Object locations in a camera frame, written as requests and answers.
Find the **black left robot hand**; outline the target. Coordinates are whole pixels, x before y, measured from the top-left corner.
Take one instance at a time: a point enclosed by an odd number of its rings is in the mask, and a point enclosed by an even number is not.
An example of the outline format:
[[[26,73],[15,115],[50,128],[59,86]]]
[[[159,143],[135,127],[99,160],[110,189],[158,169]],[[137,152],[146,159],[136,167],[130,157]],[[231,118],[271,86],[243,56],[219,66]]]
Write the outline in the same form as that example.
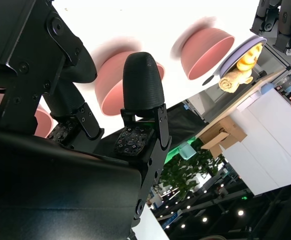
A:
[[[291,0],[260,0],[250,31],[275,38],[273,48],[291,56]]]

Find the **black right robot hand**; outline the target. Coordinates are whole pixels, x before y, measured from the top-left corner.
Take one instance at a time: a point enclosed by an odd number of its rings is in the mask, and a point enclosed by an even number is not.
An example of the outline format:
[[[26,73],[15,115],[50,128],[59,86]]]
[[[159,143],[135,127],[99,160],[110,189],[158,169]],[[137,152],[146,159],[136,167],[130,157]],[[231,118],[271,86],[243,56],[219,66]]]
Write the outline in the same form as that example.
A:
[[[0,240],[125,240],[171,145],[148,52],[123,68],[124,129],[109,156],[76,84],[97,69],[50,0],[0,0]]]

